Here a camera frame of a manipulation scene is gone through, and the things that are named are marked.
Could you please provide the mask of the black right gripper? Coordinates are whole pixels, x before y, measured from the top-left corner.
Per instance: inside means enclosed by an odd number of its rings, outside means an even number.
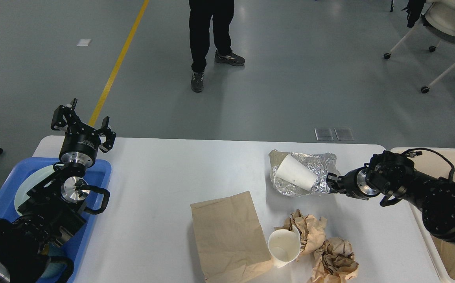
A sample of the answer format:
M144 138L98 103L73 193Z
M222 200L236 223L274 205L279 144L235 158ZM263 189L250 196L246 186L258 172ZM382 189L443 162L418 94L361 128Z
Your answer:
M344 176L329 172L326 176L326 182L329 184L330 194L347 195L361 200L377 197L381 192L367 184L368 172L367 167L352 170Z

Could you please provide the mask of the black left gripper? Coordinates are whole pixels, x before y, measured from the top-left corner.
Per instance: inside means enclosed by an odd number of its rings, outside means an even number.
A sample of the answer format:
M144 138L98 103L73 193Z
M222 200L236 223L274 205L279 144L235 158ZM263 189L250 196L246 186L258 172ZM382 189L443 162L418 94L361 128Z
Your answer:
M59 154L60 162L78 163L90 168L96 163L98 148L103 153L112 150L116 133L109 127L109 116L106 116L100 129L95 130L94 134L88 134L88 125L75 112L77 102L78 99L74 98L69 104L58 106L53 113L50 128L65 132ZM105 136L103 143L100 141L101 136Z

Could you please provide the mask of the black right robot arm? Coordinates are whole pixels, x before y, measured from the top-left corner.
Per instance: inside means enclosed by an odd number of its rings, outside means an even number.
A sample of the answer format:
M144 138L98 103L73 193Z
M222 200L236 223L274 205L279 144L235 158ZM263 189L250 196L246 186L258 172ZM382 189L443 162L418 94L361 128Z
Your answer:
M406 200L422 212L424 227L431 235L455 245L455 167L450 164L447 178L419 172L413 158L424 150L416 147L402 153L383 151L344 176L328 173L326 182L331 193L356 199L383 194L382 207Z

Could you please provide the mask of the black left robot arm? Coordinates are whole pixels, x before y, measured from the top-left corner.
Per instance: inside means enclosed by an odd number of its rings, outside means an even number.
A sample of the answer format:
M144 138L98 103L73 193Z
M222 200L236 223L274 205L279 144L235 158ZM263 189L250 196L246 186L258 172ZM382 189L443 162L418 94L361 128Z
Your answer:
M81 121L75 112L77 99L53 113L52 130L65 132L59 161L53 172L27 191L13 222L0 218L0 283L35 283L51 264L62 265L57 281L66 283L74 274L74 261L48 255L50 244L61 247L80 231L83 213L98 215L108 205L110 193L84 180L96 163L98 150L110 151L116 133L104 118L100 129Z

